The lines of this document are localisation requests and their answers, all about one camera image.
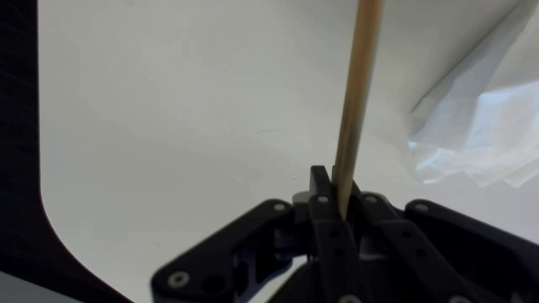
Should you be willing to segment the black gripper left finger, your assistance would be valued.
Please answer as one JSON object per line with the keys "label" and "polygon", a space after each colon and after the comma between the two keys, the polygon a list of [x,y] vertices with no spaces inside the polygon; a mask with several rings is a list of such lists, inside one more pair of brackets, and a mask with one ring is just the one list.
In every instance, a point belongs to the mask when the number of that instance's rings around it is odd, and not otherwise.
{"label": "black gripper left finger", "polygon": [[264,200],[160,267],[153,303],[248,303],[298,255],[308,262],[275,292],[275,303],[340,303],[359,292],[354,242],[322,166],[310,169],[303,201]]}

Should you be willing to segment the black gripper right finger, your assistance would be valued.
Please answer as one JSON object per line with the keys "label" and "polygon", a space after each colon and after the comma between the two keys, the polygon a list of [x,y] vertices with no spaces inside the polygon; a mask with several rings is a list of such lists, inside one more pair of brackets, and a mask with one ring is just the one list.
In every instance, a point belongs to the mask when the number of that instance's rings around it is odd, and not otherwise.
{"label": "black gripper right finger", "polygon": [[539,303],[539,245],[414,198],[404,208],[352,186],[349,222],[382,245],[399,303]]}

